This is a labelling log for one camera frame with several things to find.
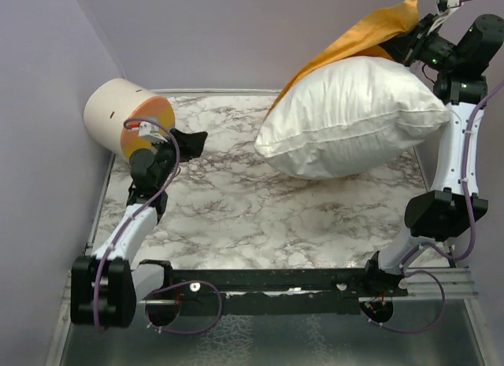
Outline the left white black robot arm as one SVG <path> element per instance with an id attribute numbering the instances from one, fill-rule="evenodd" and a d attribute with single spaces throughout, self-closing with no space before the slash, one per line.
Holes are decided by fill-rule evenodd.
<path id="1" fill-rule="evenodd" d="M 205 131 L 184 133 L 175 128 L 165 135 L 153 133 L 153 145 L 128 157 L 132 183 L 123 218 L 104 244 L 72 265 L 72 323 L 98 328 L 130 325 L 139 298 L 130 262 L 164 216 L 166 189 L 180 164 L 200 157 L 207 137 Z"/>

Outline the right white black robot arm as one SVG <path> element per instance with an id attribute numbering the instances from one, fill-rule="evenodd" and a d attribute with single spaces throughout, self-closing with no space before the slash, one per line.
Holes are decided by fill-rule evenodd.
<path id="1" fill-rule="evenodd" d="M 476 182 L 477 136 L 492 96 L 484 71 L 503 44 L 503 19 L 478 16 L 457 44 L 439 35 L 439 21 L 429 14 L 411 31 L 380 44 L 394 61 L 405 66 L 419 61 L 437 72 L 433 92 L 445 104 L 449 120 L 441 130 L 429 191 L 409 201 L 400 235 L 365 266 L 361 285 L 372 296 L 387 290 L 388 275 L 401 275 L 425 249 L 474 231 L 488 209 Z"/>

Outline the orange Mickey Mouse pillowcase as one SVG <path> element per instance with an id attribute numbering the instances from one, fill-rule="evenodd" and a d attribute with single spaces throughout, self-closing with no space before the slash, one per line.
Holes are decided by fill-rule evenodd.
<path id="1" fill-rule="evenodd" d="M 391 60 L 391 53 L 385 51 L 380 44 L 413 30 L 418 22 L 417 0 L 404 0 L 396 6 L 372 11 L 302 67 L 278 94 L 270 108 L 274 109 L 299 80 L 325 65 L 356 56 Z"/>

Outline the white pillow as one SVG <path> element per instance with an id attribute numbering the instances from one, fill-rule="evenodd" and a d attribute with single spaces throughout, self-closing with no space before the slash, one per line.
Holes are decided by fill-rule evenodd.
<path id="1" fill-rule="evenodd" d="M 254 148 L 289 176 L 333 179 L 389 162 L 448 120 L 447 107 L 407 67 L 351 57 L 295 83 L 266 116 Z"/>

